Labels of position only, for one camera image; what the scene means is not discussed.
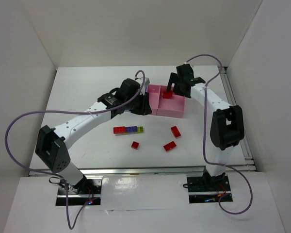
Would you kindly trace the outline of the purple lego brick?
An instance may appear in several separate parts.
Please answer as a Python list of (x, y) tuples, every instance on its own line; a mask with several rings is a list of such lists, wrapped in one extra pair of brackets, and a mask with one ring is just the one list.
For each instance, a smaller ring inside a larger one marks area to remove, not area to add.
[(129, 126), (125, 128), (125, 133), (136, 133), (138, 132), (137, 126)]

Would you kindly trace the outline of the aluminium rail front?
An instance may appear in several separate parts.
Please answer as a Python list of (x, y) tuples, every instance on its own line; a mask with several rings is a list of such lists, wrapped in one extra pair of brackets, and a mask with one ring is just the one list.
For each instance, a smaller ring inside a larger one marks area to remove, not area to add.
[(152, 167), (152, 168), (110, 168), (110, 169), (81, 169), (84, 175), (106, 174), (167, 174), (167, 173), (199, 173), (203, 172), (203, 166), (187, 167)]

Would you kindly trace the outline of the lime green lego brick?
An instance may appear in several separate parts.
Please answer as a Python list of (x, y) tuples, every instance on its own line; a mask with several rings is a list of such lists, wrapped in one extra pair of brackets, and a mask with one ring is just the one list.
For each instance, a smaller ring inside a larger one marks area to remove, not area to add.
[(143, 133), (143, 132), (144, 132), (143, 126), (138, 126), (137, 133)]

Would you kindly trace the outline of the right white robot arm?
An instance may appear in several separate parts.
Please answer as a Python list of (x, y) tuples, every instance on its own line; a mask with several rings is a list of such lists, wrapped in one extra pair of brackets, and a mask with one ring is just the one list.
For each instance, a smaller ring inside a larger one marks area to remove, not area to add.
[(204, 108), (203, 143), (212, 142), (210, 152), (203, 145), (206, 166), (201, 185), (214, 191), (223, 183), (226, 165), (234, 148), (244, 138), (243, 111), (240, 106), (232, 106), (215, 94), (200, 77), (194, 77), (189, 64), (176, 67), (171, 73), (167, 91), (186, 98), (193, 98)]

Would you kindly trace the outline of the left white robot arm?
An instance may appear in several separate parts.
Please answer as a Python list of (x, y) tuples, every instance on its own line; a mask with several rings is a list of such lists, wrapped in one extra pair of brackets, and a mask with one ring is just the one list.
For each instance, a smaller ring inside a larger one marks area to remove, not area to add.
[(39, 130), (35, 153), (51, 170), (79, 194), (92, 186), (85, 175), (73, 164), (68, 150), (81, 137), (98, 125), (124, 112), (146, 116), (152, 113), (149, 104), (149, 78), (125, 79), (120, 87), (103, 94), (82, 115), (54, 128), (44, 126)]

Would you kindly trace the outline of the red lego brick far right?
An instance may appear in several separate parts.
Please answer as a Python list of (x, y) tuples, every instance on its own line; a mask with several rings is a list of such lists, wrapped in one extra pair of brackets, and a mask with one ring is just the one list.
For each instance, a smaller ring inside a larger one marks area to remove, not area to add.
[(174, 136), (175, 138), (179, 138), (179, 137), (181, 137), (181, 133), (180, 133), (180, 131), (178, 130), (177, 126), (173, 126), (173, 127), (171, 127), (171, 132), (172, 132), (172, 134), (173, 134), (173, 136)]

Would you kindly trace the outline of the aluminium rail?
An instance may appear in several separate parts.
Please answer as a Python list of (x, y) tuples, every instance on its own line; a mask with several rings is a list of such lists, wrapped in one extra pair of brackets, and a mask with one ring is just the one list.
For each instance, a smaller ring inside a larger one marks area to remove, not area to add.
[(84, 175), (106, 174), (167, 174), (167, 173), (199, 173), (203, 172), (203, 166), (187, 167), (152, 167), (152, 168), (110, 168), (110, 169), (81, 169)]
[(229, 116), (227, 117), (227, 119), (231, 120), (231, 122), (226, 124), (227, 133), (233, 134), (231, 137), (236, 139), (238, 142), (238, 145), (241, 146), (245, 165), (255, 166), (252, 152), (250, 150), (250, 147), (249, 147), (249, 144), (244, 132), (243, 110), (236, 103), (233, 90), (232, 90), (232, 87), (227, 75), (227, 67), (223, 67), (222, 71), (220, 72), (220, 77), (223, 83), (227, 101), (231, 105), (230, 110), (228, 110)]

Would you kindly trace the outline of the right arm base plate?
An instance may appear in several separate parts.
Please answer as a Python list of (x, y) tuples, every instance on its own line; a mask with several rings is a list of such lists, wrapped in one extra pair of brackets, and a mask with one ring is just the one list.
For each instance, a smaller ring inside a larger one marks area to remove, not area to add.
[(219, 198), (221, 202), (233, 202), (229, 179), (227, 176), (216, 184), (208, 188), (203, 183), (202, 177), (187, 177), (187, 182), (182, 185), (188, 190), (189, 203), (215, 203)]

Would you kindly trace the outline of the red lego brick front right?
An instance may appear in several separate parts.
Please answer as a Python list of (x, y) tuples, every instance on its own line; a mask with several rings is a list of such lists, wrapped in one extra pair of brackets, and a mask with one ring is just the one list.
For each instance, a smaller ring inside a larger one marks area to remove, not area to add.
[(163, 146), (163, 148), (166, 152), (170, 152), (171, 150), (175, 149), (176, 147), (177, 147), (177, 145), (174, 141), (171, 141)]

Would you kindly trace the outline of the red rounded lego brick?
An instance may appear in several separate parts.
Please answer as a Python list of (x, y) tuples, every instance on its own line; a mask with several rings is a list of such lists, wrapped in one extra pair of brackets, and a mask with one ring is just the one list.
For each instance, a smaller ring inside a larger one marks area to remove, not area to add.
[(173, 92), (172, 91), (163, 91), (162, 93), (163, 99), (172, 99), (173, 98)]

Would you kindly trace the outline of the small pink bin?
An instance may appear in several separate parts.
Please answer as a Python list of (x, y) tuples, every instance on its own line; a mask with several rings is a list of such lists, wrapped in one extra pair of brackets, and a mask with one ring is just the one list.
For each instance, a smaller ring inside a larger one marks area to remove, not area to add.
[(152, 115), (157, 115), (157, 110), (159, 106), (161, 87), (159, 85), (150, 84), (147, 87), (147, 92), (149, 93), (149, 104), (152, 109)]

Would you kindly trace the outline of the red long lego brick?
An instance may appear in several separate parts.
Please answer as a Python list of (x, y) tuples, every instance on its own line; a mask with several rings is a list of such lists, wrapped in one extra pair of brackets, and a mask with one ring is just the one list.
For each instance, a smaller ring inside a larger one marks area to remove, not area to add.
[(126, 132), (126, 127), (121, 126), (121, 127), (113, 127), (113, 133), (114, 134), (123, 134)]

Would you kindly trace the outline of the aluminium rail right side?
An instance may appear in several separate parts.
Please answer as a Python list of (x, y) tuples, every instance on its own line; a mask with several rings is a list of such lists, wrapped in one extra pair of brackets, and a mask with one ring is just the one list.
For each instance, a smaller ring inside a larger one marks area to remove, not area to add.
[(223, 83), (227, 101), (231, 105), (230, 110), (228, 110), (229, 116), (227, 117), (227, 119), (231, 120), (231, 122), (226, 124), (227, 133), (233, 134), (231, 137), (236, 139), (238, 142), (238, 145), (241, 146), (245, 165), (255, 166), (252, 152), (250, 150), (250, 147), (249, 147), (249, 144), (244, 132), (243, 110), (236, 103), (233, 90), (232, 90), (232, 87), (227, 75), (227, 67), (223, 67), (222, 71), (220, 72), (220, 77)]

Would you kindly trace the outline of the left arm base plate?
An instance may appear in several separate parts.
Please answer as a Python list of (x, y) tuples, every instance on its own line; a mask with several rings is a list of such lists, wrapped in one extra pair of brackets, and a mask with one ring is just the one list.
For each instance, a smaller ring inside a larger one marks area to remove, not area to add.
[[(55, 181), (55, 177), (49, 179), (49, 183), (57, 184), (58, 191), (56, 196), (56, 206), (65, 206), (66, 191), (65, 184), (62, 180)], [(82, 191), (77, 191), (75, 188), (69, 186), (68, 190), (68, 205), (82, 206), (85, 203), (89, 206), (98, 206), (101, 204), (101, 187), (102, 177), (88, 178), (88, 184)]]

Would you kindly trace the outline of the small red lego brick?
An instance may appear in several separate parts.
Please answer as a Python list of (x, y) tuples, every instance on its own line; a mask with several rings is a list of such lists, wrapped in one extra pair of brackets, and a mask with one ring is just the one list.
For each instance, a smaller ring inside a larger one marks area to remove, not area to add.
[(136, 142), (136, 141), (133, 141), (131, 147), (132, 147), (133, 149), (135, 149), (135, 150), (138, 150), (139, 145), (140, 145), (140, 143), (138, 143), (138, 142)]

